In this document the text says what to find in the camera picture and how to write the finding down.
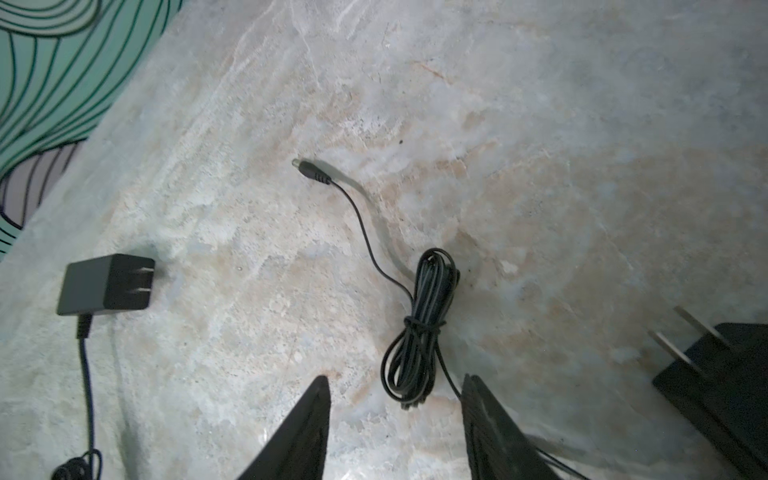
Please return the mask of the black wall power adapter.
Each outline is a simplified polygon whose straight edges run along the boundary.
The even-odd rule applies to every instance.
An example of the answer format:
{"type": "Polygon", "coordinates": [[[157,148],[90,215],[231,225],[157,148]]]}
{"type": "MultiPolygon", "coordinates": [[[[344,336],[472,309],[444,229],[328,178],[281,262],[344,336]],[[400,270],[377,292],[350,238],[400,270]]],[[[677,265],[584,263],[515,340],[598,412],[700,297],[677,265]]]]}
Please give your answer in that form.
{"type": "Polygon", "coordinates": [[[711,327],[674,308],[701,337],[683,351],[651,337],[673,357],[652,385],[747,479],[767,477],[767,326],[711,327]]]}

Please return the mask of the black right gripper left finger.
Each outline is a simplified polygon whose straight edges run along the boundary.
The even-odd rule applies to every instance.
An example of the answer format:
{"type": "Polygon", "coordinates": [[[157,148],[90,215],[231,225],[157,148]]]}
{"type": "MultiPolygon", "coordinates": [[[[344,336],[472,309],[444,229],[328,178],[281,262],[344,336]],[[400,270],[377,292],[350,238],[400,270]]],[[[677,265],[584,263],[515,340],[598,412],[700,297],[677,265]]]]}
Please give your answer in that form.
{"type": "Polygon", "coordinates": [[[330,409],[328,378],[317,376],[239,479],[322,479],[330,409]]]}

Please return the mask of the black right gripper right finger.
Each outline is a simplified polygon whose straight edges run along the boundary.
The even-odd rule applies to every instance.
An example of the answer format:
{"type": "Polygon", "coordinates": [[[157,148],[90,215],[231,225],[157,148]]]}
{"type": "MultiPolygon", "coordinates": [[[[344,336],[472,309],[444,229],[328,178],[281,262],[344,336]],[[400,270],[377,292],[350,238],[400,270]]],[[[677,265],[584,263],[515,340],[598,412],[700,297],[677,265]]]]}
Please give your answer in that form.
{"type": "Polygon", "coordinates": [[[461,408],[472,480],[559,479],[479,376],[464,377],[461,408]]]}

